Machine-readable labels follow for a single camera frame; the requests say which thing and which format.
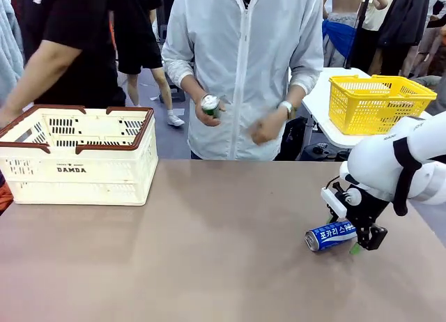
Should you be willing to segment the person's right hand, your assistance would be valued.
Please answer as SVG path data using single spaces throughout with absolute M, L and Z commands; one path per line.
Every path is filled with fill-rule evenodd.
M 209 96 L 209 93 L 204 92 L 203 94 L 198 95 L 197 98 L 193 98 L 195 103 L 195 114 L 204 125 L 208 127 L 216 127 L 221 123 L 219 118 L 220 115 L 218 114 L 217 117 L 207 115 L 201 107 L 201 100 L 206 96 Z

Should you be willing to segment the person's left hand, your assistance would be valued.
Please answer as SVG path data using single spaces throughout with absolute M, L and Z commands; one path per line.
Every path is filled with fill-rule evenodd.
M 279 132 L 288 120 L 289 111 L 285 106 L 276 108 L 275 111 L 257 120 L 249 129 L 252 141 L 256 145 L 278 138 Z

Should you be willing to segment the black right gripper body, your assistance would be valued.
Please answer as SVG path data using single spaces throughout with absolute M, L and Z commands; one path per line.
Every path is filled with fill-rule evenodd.
M 370 230 L 389 204 L 388 201 L 375 198 L 367 191 L 352 185 L 343 193 L 343 198 L 347 209 L 346 219 L 361 231 Z

